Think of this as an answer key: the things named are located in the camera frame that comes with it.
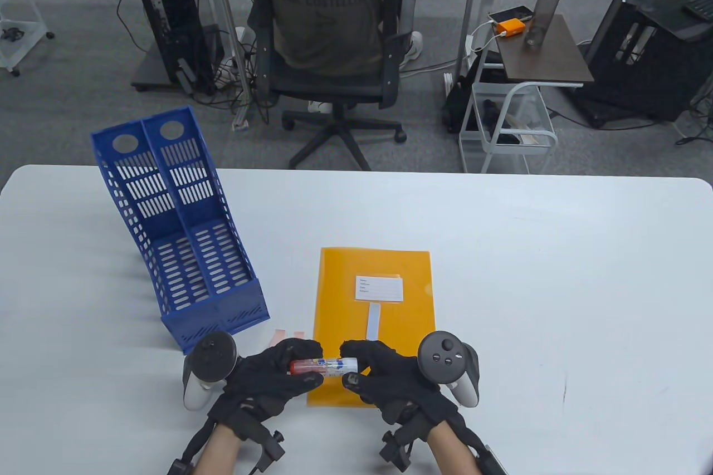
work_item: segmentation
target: gray bottle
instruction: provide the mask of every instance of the gray bottle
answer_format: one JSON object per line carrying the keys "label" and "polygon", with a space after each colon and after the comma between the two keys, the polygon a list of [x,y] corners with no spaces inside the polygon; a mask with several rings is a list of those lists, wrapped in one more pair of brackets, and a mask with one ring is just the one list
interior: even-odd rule
{"label": "gray bottle", "polygon": [[550,22],[555,16],[555,10],[560,0],[537,0],[535,14],[530,23],[530,29],[525,35],[525,43],[532,47],[540,47],[545,42],[545,35],[550,29]]}

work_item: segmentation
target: smartphone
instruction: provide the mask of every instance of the smartphone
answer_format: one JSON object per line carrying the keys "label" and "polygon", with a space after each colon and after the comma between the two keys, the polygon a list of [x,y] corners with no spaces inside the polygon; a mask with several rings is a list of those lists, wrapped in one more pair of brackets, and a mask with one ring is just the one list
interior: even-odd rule
{"label": "smartphone", "polygon": [[527,22],[533,17],[532,9],[520,5],[519,7],[513,7],[512,9],[505,9],[504,11],[498,11],[496,13],[490,13],[488,15],[491,20],[497,23],[505,22],[506,20],[517,18],[521,22]]}

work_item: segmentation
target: test tube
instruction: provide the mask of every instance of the test tube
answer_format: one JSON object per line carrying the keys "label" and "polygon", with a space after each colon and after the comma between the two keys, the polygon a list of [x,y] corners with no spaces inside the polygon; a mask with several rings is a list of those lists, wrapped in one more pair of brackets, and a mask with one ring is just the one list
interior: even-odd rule
{"label": "test tube", "polygon": [[301,375],[315,371],[328,378],[329,376],[342,376],[346,373],[358,373],[359,365],[356,358],[335,358],[327,360],[324,358],[313,358],[311,360],[295,360],[290,365],[290,373]]}

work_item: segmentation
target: chair backrest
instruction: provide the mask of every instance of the chair backrest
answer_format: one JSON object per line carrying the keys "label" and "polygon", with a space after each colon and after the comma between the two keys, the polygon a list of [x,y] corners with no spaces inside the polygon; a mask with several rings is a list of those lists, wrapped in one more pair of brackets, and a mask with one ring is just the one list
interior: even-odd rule
{"label": "chair backrest", "polygon": [[269,47],[314,75],[380,75],[398,12],[398,0],[255,0],[249,23],[268,40],[259,57]]}

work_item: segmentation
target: white label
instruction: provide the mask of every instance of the white label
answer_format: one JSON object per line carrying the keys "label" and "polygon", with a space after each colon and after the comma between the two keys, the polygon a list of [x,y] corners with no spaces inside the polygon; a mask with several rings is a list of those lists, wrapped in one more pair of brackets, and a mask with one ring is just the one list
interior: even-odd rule
{"label": "white label", "polygon": [[356,277],[356,299],[403,302],[403,279],[377,276]]}
{"label": "white label", "polygon": [[379,323],[382,320],[382,305],[378,302],[369,303],[369,319],[367,319],[367,340],[379,341]]}

